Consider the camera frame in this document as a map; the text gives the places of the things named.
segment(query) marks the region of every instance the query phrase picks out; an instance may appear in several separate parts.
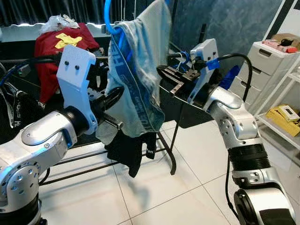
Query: red shirt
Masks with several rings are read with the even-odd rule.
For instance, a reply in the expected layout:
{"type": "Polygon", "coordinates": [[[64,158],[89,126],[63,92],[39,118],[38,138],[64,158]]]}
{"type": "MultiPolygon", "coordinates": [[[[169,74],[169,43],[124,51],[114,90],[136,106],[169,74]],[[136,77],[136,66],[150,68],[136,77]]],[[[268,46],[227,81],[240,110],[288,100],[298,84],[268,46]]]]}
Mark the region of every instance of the red shirt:
{"type": "MultiPolygon", "coordinates": [[[[84,23],[79,23],[79,29],[66,27],[60,31],[52,31],[42,34],[36,39],[34,56],[53,55],[62,52],[63,48],[57,49],[55,45],[60,41],[55,36],[65,33],[72,38],[82,37],[82,40],[77,43],[77,47],[90,50],[91,52],[99,48],[99,44],[95,41],[90,31],[84,23]]],[[[39,80],[41,82],[40,101],[46,103],[59,87],[56,73],[58,67],[55,63],[36,64],[39,80]]]]}

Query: drawer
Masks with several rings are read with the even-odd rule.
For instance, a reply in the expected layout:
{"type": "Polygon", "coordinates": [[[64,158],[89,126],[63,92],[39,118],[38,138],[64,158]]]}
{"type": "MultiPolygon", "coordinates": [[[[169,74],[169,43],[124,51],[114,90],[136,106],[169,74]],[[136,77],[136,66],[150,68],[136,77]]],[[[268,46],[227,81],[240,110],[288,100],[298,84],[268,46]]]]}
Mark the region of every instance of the drawer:
{"type": "MultiPolygon", "coordinates": [[[[233,83],[231,84],[229,90],[233,92],[234,94],[240,96],[240,98],[243,98],[244,92],[246,89],[246,82],[240,79],[238,76],[236,76],[233,80],[233,83]]],[[[256,100],[257,96],[260,94],[260,90],[258,90],[255,87],[250,87],[248,91],[248,96],[246,98],[246,102],[249,104],[254,103],[256,100]]]]}
{"type": "Polygon", "coordinates": [[[276,70],[285,70],[299,53],[284,53],[261,42],[254,42],[248,54],[249,59],[257,69],[272,75],[276,70]]]}
{"type": "MultiPolygon", "coordinates": [[[[270,75],[264,73],[263,71],[259,70],[258,68],[252,66],[252,79],[251,79],[251,86],[257,88],[258,90],[262,90],[269,79],[271,78],[270,75]]],[[[247,82],[248,80],[248,64],[245,62],[240,69],[238,77],[243,81],[247,82]]]]}

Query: cardboard box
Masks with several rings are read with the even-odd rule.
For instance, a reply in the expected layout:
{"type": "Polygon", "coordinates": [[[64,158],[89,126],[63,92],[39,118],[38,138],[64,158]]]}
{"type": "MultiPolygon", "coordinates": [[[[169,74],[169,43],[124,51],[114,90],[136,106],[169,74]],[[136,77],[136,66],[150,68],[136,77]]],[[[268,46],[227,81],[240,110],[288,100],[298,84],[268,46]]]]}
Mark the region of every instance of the cardboard box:
{"type": "Polygon", "coordinates": [[[283,40],[283,39],[293,40],[292,46],[296,47],[298,49],[298,51],[300,51],[300,37],[298,37],[297,35],[293,35],[293,34],[289,34],[289,33],[275,34],[275,35],[273,35],[272,39],[275,39],[279,42],[281,42],[281,40],[283,40]]]}
{"type": "Polygon", "coordinates": [[[272,119],[272,121],[280,126],[283,130],[288,132],[293,137],[297,136],[300,133],[300,121],[287,122],[285,118],[280,114],[278,107],[270,109],[266,117],[272,119]]]}

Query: light blue cloth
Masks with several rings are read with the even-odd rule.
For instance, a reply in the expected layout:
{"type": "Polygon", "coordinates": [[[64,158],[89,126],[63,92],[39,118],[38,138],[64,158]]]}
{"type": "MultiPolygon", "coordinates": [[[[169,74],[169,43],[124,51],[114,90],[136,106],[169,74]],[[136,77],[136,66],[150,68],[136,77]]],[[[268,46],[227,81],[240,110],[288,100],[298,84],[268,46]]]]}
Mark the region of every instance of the light blue cloth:
{"type": "MultiPolygon", "coordinates": [[[[156,68],[166,65],[171,27],[169,8],[164,0],[156,0],[135,20],[121,22],[118,27],[125,38],[122,44],[119,44],[123,39],[120,36],[111,39],[105,94],[120,86],[124,87],[124,93],[106,112],[123,121],[122,131],[130,137],[158,132],[165,115],[159,107],[161,78],[156,68]]],[[[104,144],[109,144],[116,134],[117,129],[107,123],[101,124],[96,131],[96,137],[104,144]]]]}

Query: white tile floor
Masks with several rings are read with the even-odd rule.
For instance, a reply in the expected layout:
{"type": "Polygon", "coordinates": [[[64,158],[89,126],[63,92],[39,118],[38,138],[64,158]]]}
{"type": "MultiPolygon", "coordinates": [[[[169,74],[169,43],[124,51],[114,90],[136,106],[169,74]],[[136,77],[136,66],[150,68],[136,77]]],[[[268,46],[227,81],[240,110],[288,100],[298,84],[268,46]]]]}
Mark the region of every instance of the white tile floor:
{"type": "MultiPolygon", "coordinates": [[[[161,129],[169,144],[174,127],[171,121],[161,129]]],[[[265,147],[300,225],[300,168],[267,142],[265,147]]],[[[101,148],[97,143],[72,149],[66,157],[101,148]]],[[[174,176],[170,175],[169,157],[158,152],[154,160],[142,159],[135,178],[118,164],[42,186],[42,217],[49,225],[238,225],[225,198],[227,152],[216,124],[179,128],[173,152],[177,161],[174,176]]],[[[103,154],[53,167],[49,180],[109,162],[103,154]]],[[[237,189],[230,179],[232,202],[237,189]]]]}

